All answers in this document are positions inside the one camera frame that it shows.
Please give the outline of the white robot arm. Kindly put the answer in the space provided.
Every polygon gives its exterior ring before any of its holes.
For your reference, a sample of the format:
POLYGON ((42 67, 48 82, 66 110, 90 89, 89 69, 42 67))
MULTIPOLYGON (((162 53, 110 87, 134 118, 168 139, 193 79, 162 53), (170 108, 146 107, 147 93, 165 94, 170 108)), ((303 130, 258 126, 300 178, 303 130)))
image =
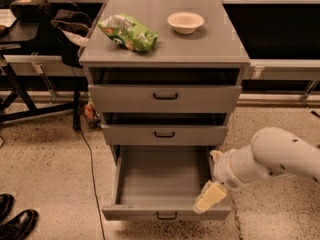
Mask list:
POLYGON ((320 183, 320 150, 281 128, 263 128, 247 146, 227 152, 212 150, 210 155, 213 179, 204 185, 193 205, 197 214, 222 201, 227 191, 239 191, 260 180, 295 175, 320 183))

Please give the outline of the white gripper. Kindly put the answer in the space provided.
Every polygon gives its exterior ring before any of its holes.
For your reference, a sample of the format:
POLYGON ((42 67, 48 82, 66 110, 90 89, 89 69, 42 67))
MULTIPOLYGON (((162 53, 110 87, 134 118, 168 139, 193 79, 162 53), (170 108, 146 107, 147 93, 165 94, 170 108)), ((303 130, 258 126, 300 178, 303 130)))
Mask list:
POLYGON ((234 149, 225 153, 219 150, 210 151, 214 162, 214 179, 216 181, 208 181, 202 188, 193 204, 195 213, 202 214, 222 201, 227 196, 227 189, 239 191, 246 186, 232 169, 231 158, 234 152, 234 149))

